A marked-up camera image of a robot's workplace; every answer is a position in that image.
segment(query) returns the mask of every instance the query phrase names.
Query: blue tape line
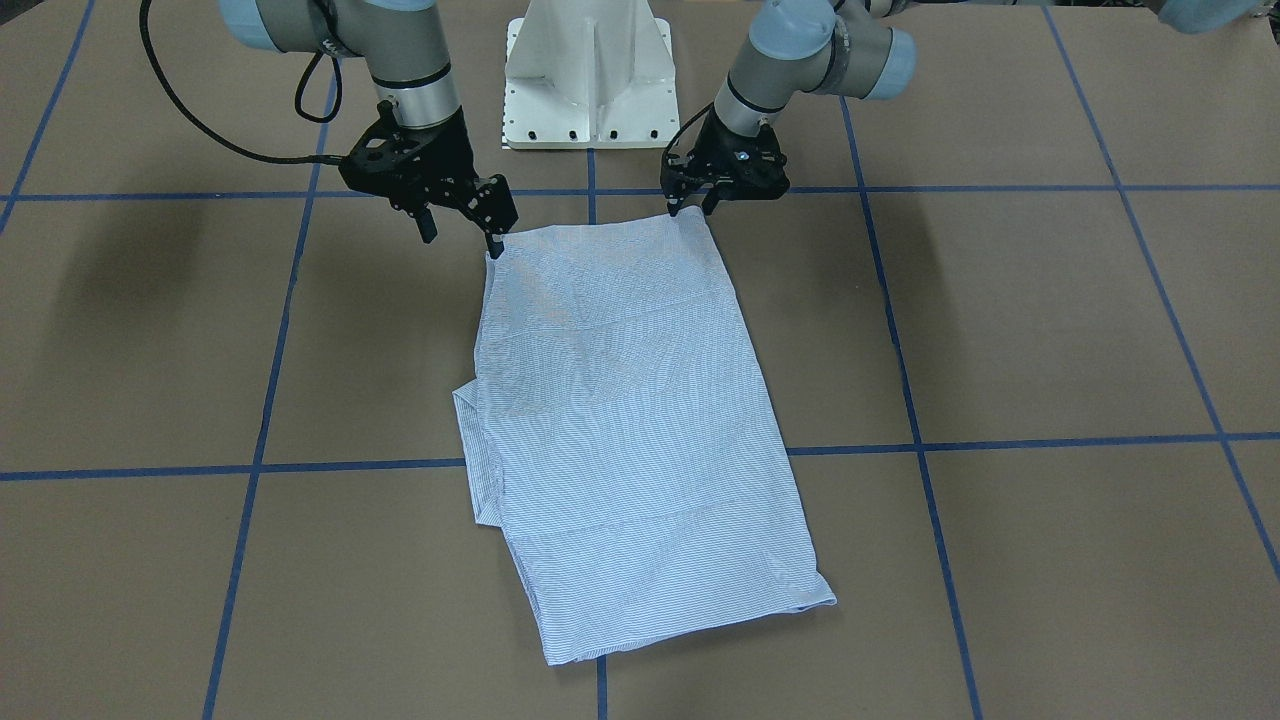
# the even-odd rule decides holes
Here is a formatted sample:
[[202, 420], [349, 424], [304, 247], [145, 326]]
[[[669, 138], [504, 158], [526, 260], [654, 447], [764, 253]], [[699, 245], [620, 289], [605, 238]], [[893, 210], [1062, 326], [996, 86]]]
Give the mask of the blue tape line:
[[974, 720], [982, 720], [982, 701], [978, 697], [978, 680], [973, 673], [973, 662], [969, 657], [969, 641], [964, 630], [964, 618], [960, 615], [960, 598], [956, 594], [955, 580], [951, 577], [951, 559], [947, 555], [947, 542], [942, 533], [942, 520], [938, 516], [938, 503], [933, 495], [933, 479], [929, 475], [929, 462], [925, 456], [924, 443], [920, 438], [920, 423], [915, 414], [915, 401], [911, 397], [911, 380], [906, 370], [906, 356], [902, 354], [902, 342], [897, 333], [897, 320], [893, 318], [893, 300], [890, 295], [888, 278], [884, 274], [884, 260], [881, 256], [879, 240], [876, 234], [876, 219], [872, 215], [870, 196], [867, 193], [867, 179], [863, 174], [863, 163], [858, 154], [858, 138], [854, 135], [854, 122], [849, 115], [849, 104], [840, 99], [840, 110], [845, 118], [845, 135], [849, 137], [849, 155], [854, 161], [854, 177], [858, 179], [858, 196], [863, 206], [863, 218], [867, 222], [867, 238], [872, 246], [872, 260], [876, 265], [876, 281], [881, 286], [881, 295], [884, 300], [884, 320], [888, 325], [890, 341], [893, 343], [893, 354], [897, 356], [897, 369], [902, 378], [902, 401], [906, 404], [906, 419], [911, 425], [911, 442], [915, 448], [915, 462], [920, 470], [920, 484], [924, 489], [924, 501], [929, 509], [929, 524], [933, 527], [933, 544], [938, 553], [938, 565], [942, 570], [942, 584], [947, 592], [947, 605], [951, 609], [951, 625], [955, 629], [956, 647], [960, 651], [960, 664], [964, 669], [965, 687], [969, 689], [969, 707]]
[[1132, 445], [1183, 445], [1196, 442], [1217, 442], [1216, 434], [1187, 436], [1130, 436], [1096, 438], [1051, 438], [1051, 439], [996, 439], [966, 442], [927, 442], [928, 452], [972, 452], [975, 450], [1043, 450], [1052, 447], [1117, 447]]
[[586, 149], [586, 222], [595, 224], [595, 149]]
[[201, 465], [178, 468], [99, 468], [84, 470], [17, 470], [0, 471], [0, 483], [35, 480], [96, 480], [110, 478], [175, 478], [189, 475], [247, 475], [252, 465]]
[[[586, 222], [595, 224], [595, 149], [586, 149]], [[605, 656], [595, 659], [595, 717], [609, 717], [609, 670]]]
[[1178, 313], [1174, 311], [1174, 304], [1169, 297], [1169, 292], [1165, 290], [1164, 281], [1160, 279], [1160, 270], [1156, 268], [1156, 259], [1152, 256], [1151, 247], [1147, 245], [1147, 237], [1142, 232], [1142, 224], [1138, 222], [1138, 215], [1134, 213], [1133, 204], [1129, 201], [1129, 193], [1125, 191], [1124, 183], [1120, 182], [1120, 172], [1116, 169], [1115, 161], [1111, 158], [1111, 151], [1107, 149], [1107, 142], [1102, 137], [1102, 128], [1098, 126], [1098, 120], [1093, 115], [1089, 100], [1084, 96], [1084, 87], [1080, 85], [1080, 78], [1075, 74], [1075, 67], [1071, 64], [1071, 58], [1066, 51], [1066, 45], [1062, 42], [1062, 35], [1057, 31], [1057, 24], [1053, 22], [1053, 15], [1048, 12], [1048, 8], [1041, 8], [1041, 12], [1044, 14], [1048, 29], [1053, 35], [1053, 42], [1057, 45], [1057, 51], [1062, 55], [1062, 63], [1066, 65], [1066, 72], [1071, 77], [1071, 85], [1075, 86], [1075, 95], [1080, 100], [1080, 106], [1084, 109], [1084, 115], [1089, 120], [1089, 127], [1093, 128], [1093, 137], [1098, 142], [1098, 149], [1102, 151], [1103, 160], [1106, 160], [1107, 170], [1111, 172], [1111, 179], [1115, 182], [1115, 190], [1120, 193], [1120, 201], [1124, 204], [1124, 211], [1129, 217], [1129, 225], [1133, 228], [1133, 234], [1138, 238], [1138, 247], [1142, 250], [1142, 256], [1147, 261], [1147, 270], [1151, 272], [1151, 279], [1156, 284], [1156, 291], [1160, 293], [1160, 301], [1165, 306], [1165, 314], [1169, 315], [1169, 323], [1174, 328], [1174, 334], [1178, 336], [1178, 345], [1181, 346], [1183, 356], [1187, 359], [1187, 366], [1190, 368], [1192, 378], [1196, 380], [1196, 389], [1199, 391], [1201, 400], [1204, 402], [1204, 410], [1208, 413], [1210, 421], [1213, 424], [1213, 432], [1216, 433], [1219, 445], [1222, 447], [1222, 454], [1226, 456], [1226, 462], [1231, 468], [1231, 475], [1235, 478], [1235, 484], [1240, 491], [1240, 497], [1244, 498], [1244, 505], [1249, 511], [1249, 518], [1253, 520], [1253, 528], [1257, 530], [1258, 539], [1262, 541], [1262, 548], [1266, 551], [1267, 559], [1271, 561], [1271, 571], [1275, 574], [1276, 580], [1280, 580], [1280, 557], [1276, 556], [1276, 548], [1271, 543], [1271, 536], [1267, 534], [1266, 525], [1262, 524], [1262, 515], [1258, 512], [1258, 506], [1253, 501], [1253, 493], [1249, 492], [1249, 486], [1244, 479], [1244, 474], [1240, 471], [1239, 462], [1235, 460], [1235, 451], [1231, 450], [1229, 436], [1222, 428], [1222, 420], [1219, 418], [1217, 410], [1213, 407], [1213, 400], [1208, 395], [1208, 387], [1204, 384], [1203, 375], [1201, 375], [1199, 365], [1196, 364], [1196, 355], [1192, 352], [1192, 347], [1187, 341], [1185, 333], [1183, 333], [1183, 324], [1178, 319]]
[[[325, 106], [332, 108], [337, 85], [329, 81], [329, 97]], [[316, 138], [316, 155], [324, 152], [325, 140], [329, 136], [329, 126], [320, 126]], [[280, 365], [284, 361], [284, 343], [289, 333], [289, 310], [293, 304], [293, 290], [298, 283], [298, 266], [302, 264], [302, 251], [307, 242], [307, 231], [311, 228], [311, 211], [315, 208], [316, 186], [320, 183], [320, 165], [311, 167], [311, 181], [307, 183], [307, 201], [302, 208], [302, 222], [298, 224], [298, 240], [293, 247], [293, 264], [289, 268], [289, 284], [284, 292], [284, 309], [280, 311], [280, 328], [275, 336], [275, 354], [271, 357], [271, 374], [266, 383], [266, 397], [262, 401], [262, 423], [257, 433], [257, 445], [253, 448], [253, 465], [261, 466], [266, 455], [266, 437], [271, 428], [271, 409], [275, 405], [275, 391], [280, 379]], [[244, 489], [244, 506], [241, 510], [239, 532], [236, 536], [236, 553], [232, 556], [230, 578], [227, 580], [227, 598], [223, 601], [223, 618], [218, 626], [218, 642], [214, 646], [214, 661], [209, 670], [209, 689], [205, 693], [204, 720], [212, 720], [214, 706], [218, 702], [218, 687], [223, 675], [223, 661], [227, 657], [227, 641], [230, 637], [232, 614], [236, 610], [236, 594], [239, 591], [241, 570], [244, 566], [244, 548], [248, 544], [248, 528], [253, 520], [253, 502], [257, 498], [257, 483], [261, 477], [255, 471], [248, 478], [248, 487]]]
[[84, 192], [77, 195], [33, 193], [18, 197], [22, 202], [100, 202], [114, 200], [302, 200], [301, 190], [262, 192]]
[[27, 156], [22, 159], [22, 168], [18, 170], [18, 177], [13, 181], [13, 187], [9, 188], [9, 197], [5, 200], [4, 210], [0, 210], [0, 233], [4, 233], [4, 228], [9, 224], [9, 217], [13, 215], [13, 206], [22, 195], [22, 184], [27, 182], [27, 173], [31, 172], [31, 163], [36, 159], [36, 150], [40, 149], [40, 141], [45, 137], [49, 119], [54, 115], [54, 108], [58, 106], [58, 100], [63, 96], [67, 77], [70, 76], [72, 65], [76, 64], [76, 56], [79, 55], [81, 41], [84, 40], [84, 31], [88, 28], [88, 19], [92, 14], [93, 0], [88, 0], [84, 4], [84, 14], [81, 15], [81, 24], [76, 28], [76, 40], [72, 41], [72, 47], [67, 51], [63, 72], [58, 74], [54, 92], [49, 96], [49, 102], [45, 104], [44, 114], [40, 115], [40, 124], [36, 126], [36, 135], [32, 136], [31, 145], [27, 146]]
[[1254, 192], [1277, 191], [1280, 184], [1126, 184], [1129, 192]]
[[883, 184], [867, 192], [1111, 192], [1110, 184]]
[[[1280, 432], [1228, 433], [1230, 442], [1276, 442]], [[924, 442], [925, 452], [972, 452], [980, 450], [1050, 450], [1055, 447], [1114, 447], [1114, 446], [1156, 446], [1187, 445], [1198, 442], [1219, 442], [1216, 434], [1181, 436], [1128, 436], [1092, 438], [1044, 438], [1044, 439], [987, 439], [959, 442]], [[788, 447], [791, 457], [840, 456], [840, 455], [890, 455], [915, 452], [914, 443], [896, 445], [831, 445]], [[81, 480], [115, 478], [164, 478], [184, 475], [247, 475], [252, 473], [338, 473], [351, 470], [417, 470], [433, 468], [465, 468], [462, 457], [417, 457], [407, 460], [335, 460], [320, 462], [264, 462], [261, 465], [177, 465], [168, 468], [91, 468], [76, 470], [9, 470], [0, 471], [0, 482], [35, 480]]]
[[810, 457], [815, 455], [884, 455], [891, 452], [915, 452], [910, 443], [899, 445], [832, 445], [813, 447], [788, 447], [791, 457]]
[[659, 187], [598, 187], [593, 188], [595, 195], [662, 195]]
[[595, 717], [609, 720], [609, 669], [607, 656], [595, 659]]
[[814, 184], [792, 187], [787, 192], [796, 195], [854, 195], [858, 188], [847, 184]]
[[1280, 433], [1228, 433], [1228, 439], [1233, 442], [1253, 442], [1266, 439], [1280, 439]]
[[429, 468], [465, 468], [461, 457], [422, 460], [348, 460], [334, 462], [268, 462], [260, 468], [269, 473], [339, 473], [349, 470], [420, 470]]

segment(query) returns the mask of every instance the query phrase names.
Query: light blue striped fabric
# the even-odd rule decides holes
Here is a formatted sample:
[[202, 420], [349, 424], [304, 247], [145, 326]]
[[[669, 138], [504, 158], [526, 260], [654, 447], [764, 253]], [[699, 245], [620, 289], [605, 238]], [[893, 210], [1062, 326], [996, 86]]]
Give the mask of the light blue striped fabric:
[[701, 211], [504, 241], [454, 404], [547, 662], [835, 603]]

